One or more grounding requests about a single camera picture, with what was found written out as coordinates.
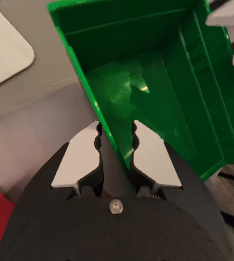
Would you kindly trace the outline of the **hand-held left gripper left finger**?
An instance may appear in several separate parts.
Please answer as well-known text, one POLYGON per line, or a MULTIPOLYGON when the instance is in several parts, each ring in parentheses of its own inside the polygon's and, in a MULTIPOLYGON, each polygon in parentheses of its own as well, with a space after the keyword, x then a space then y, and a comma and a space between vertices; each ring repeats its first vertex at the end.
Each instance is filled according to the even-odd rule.
POLYGON ((84 187, 90 187, 96 197, 101 197, 104 184, 101 135, 102 125, 95 121, 70 140, 52 188, 73 187, 81 195, 84 187))

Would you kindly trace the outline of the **white flat-base stand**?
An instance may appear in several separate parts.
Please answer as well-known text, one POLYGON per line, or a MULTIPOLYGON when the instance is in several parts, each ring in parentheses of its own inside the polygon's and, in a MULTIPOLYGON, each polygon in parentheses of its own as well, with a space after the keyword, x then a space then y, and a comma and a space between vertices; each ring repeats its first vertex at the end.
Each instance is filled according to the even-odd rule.
POLYGON ((0 84, 30 67, 32 46, 0 12, 0 84))

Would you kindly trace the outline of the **green plastic storage bin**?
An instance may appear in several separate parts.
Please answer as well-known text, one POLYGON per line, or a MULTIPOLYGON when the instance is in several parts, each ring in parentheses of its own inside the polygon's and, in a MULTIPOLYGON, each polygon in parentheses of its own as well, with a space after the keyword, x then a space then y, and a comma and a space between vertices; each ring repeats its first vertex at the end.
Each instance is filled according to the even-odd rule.
POLYGON ((205 24, 208 1, 57 1, 47 10, 126 173, 134 120, 203 181, 234 164, 233 49, 225 28, 205 24))

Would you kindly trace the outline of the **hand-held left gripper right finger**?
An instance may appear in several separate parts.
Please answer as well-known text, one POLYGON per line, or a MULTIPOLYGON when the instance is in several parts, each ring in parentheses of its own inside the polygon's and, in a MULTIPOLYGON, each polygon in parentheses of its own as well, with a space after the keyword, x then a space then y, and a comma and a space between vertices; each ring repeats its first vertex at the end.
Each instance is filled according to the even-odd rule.
POLYGON ((132 122, 132 148, 128 180, 136 193, 142 187, 151 194, 183 187, 164 140, 138 120, 132 122))

